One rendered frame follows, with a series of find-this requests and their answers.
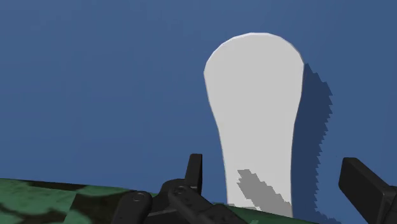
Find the green patterned robot stand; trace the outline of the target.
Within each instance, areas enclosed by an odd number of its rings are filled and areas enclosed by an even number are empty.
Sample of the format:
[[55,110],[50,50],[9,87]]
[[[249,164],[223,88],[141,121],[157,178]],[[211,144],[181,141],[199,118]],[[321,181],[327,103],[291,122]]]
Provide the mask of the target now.
[[0,178],[0,224],[111,224],[125,188]]

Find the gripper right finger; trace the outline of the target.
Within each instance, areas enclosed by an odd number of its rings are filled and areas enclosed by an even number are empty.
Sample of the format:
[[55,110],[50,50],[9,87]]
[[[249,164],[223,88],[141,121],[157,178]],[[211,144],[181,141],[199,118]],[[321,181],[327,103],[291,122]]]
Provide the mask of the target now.
[[397,186],[359,159],[343,158],[338,186],[368,224],[397,224]]

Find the white rounded oblong object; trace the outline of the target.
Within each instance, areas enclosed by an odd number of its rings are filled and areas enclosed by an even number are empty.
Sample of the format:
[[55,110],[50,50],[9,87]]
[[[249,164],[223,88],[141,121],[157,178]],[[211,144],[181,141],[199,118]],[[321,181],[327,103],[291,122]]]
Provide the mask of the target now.
[[207,60],[228,204],[292,216],[291,149],[303,68],[296,48],[270,33],[233,37]]

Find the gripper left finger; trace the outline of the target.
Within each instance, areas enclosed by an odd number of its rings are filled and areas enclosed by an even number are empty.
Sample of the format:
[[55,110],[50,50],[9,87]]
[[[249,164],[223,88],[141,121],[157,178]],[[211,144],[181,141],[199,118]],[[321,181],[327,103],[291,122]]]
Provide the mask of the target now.
[[248,224],[223,204],[201,196],[202,165],[202,155],[193,153],[185,177],[166,181],[155,197],[145,191],[126,193],[111,224]]

